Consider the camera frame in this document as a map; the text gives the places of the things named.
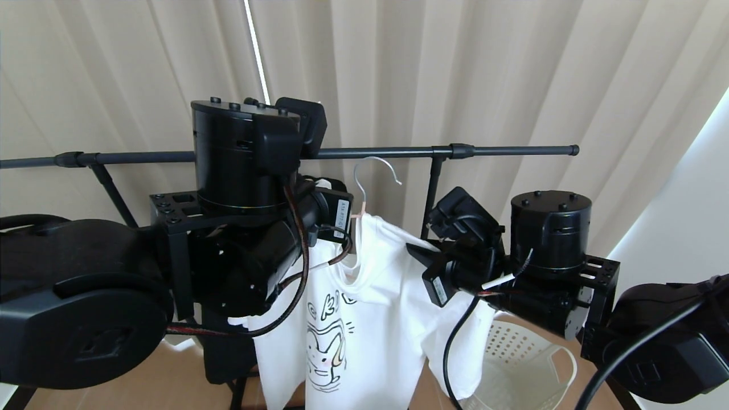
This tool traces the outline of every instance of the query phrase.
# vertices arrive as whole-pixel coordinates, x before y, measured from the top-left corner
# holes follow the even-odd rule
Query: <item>white label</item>
[[[345,201],[343,199],[340,199],[337,203],[337,219],[334,221],[334,226],[337,228],[346,230],[347,229],[347,219],[349,217],[349,201]],[[334,232],[335,238],[343,238],[344,234],[341,232]]]
[[[440,301],[441,305],[445,305],[445,302],[448,301],[448,296],[445,294],[445,289],[443,289],[443,283],[440,282],[440,278],[436,277],[433,281],[433,285],[435,286],[435,294],[438,295],[438,300]]]

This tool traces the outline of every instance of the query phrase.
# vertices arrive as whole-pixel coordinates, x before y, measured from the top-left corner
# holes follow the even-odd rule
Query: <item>basket handle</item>
[[[577,361],[574,359],[574,355],[572,352],[569,351],[564,346],[560,346],[558,344],[553,345],[552,349],[548,352],[547,356],[549,357],[549,363],[552,366],[552,371],[555,374],[555,377],[557,377],[557,380],[559,380],[559,373],[557,373],[557,366],[554,364],[553,357],[554,355],[559,351],[565,351],[567,356],[569,356],[569,360],[572,362],[572,375],[569,377],[569,381],[567,382],[567,387],[572,385],[572,382],[574,382],[574,378],[577,376]]]

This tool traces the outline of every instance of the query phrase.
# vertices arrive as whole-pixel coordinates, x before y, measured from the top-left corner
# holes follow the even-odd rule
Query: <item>robotic arm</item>
[[[290,283],[281,282],[286,270],[315,241],[350,245],[352,195],[314,187],[297,173],[300,159],[315,158],[321,146],[327,122],[320,104],[211,98],[192,102],[192,112],[198,189],[151,195],[151,226],[0,218],[0,381],[53,389],[106,382],[184,325],[172,322],[174,313],[191,317],[193,302],[220,317],[262,314]],[[484,298],[565,339],[580,337],[582,356],[610,373],[639,335],[707,301],[631,351],[612,375],[663,403],[729,379],[729,277],[641,285],[613,310],[620,264],[586,253],[590,200],[536,191],[511,204],[508,256],[504,226],[462,188],[433,208],[429,227],[440,251],[408,246],[424,265],[433,303],[444,306],[458,291]],[[195,330],[250,338],[285,318],[250,332]]]

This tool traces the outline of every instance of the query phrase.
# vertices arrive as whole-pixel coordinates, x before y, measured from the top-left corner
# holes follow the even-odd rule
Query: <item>curtain fold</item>
[[[508,225],[510,198],[593,200],[607,255],[729,86],[729,2],[116,1],[0,3],[0,155],[190,150],[190,100],[320,101],[325,147],[579,144],[577,157],[447,160]],[[368,211],[418,234],[428,159],[360,167]],[[361,200],[355,160],[304,161]],[[113,166],[137,218],[147,195],[192,189],[190,164]],[[0,212],[119,220],[90,172],[3,170]]]

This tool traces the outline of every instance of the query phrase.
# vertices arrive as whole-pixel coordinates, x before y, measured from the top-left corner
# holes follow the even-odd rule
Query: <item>white hanger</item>
[[[395,173],[395,168],[393,168],[392,167],[392,164],[389,163],[389,162],[387,162],[387,160],[384,160],[384,159],[382,159],[380,157],[365,157],[365,158],[363,158],[360,162],[358,162],[354,166],[354,182],[359,187],[359,190],[362,191],[362,209],[360,209],[359,213],[354,214],[354,215],[351,216],[353,219],[361,218],[362,215],[365,214],[365,207],[367,206],[367,191],[365,191],[365,188],[362,187],[362,183],[359,181],[359,177],[357,176],[357,169],[359,168],[359,166],[362,164],[362,162],[364,160],[378,160],[378,161],[381,161],[381,162],[385,163],[385,165],[387,165],[390,168],[390,171],[392,171],[392,177],[395,179],[395,182],[397,182],[398,185],[402,185],[402,182],[400,182],[400,180],[397,179],[397,174]]]
[[[359,177],[357,176],[357,169],[359,168],[359,164],[364,162],[365,160],[378,160],[380,162],[385,163],[390,168],[390,171],[392,171],[392,177],[397,182],[398,185],[402,185],[402,182],[400,182],[399,179],[397,179],[397,173],[395,173],[395,168],[392,167],[392,164],[387,162],[386,160],[380,158],[380,157],[365,157],[360,162],[358,162],[354,166],[354,182],[359,187],[359,190],[362,191],[362,209],[359,211],[358,214],[354,214],[351,216],[352,219],[356,219],[356,227],[355,227],[355,239],[354,239],[354,251],[357,255],[357,262],[355,262],[354,266],[350,267],[350,269],[357,269],[359,267],[361,259],[361,248],[362,248],[362,215],[366,212],[366,206],[367,206],[367,191],[365,191],[365,187],[362,186],[362,183],[359,181]]]

